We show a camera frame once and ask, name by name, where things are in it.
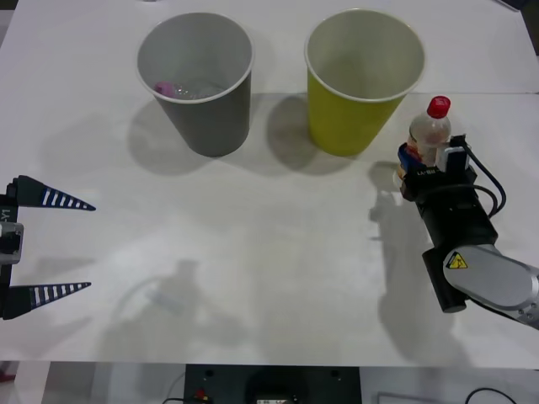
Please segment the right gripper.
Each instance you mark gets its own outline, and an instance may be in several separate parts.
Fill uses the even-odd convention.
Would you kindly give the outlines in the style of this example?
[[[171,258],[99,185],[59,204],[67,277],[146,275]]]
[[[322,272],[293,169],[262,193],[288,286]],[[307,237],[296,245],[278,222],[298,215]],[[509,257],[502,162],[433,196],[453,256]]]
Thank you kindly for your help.
[[[472,167],[464,170],[443,172],[437,167],[422,167],[422,162],[408,151],[408,144],[398,148],[398,177],[402,179],[402,195],[410,202],[424,203],[428,198],[454,199],[463,202],[465,198],[478,201],[472,186],[477,178]]]

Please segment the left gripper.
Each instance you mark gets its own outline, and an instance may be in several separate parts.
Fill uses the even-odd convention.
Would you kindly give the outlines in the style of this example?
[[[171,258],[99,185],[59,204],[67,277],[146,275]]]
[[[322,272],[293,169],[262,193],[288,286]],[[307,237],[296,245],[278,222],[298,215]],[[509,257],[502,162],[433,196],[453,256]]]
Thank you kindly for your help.
[[[18,206],[1,196],[1,291],[8,289],[1,314],[12,320],[91,286],[90,282],[9,286],[11,268],[19,262]]]

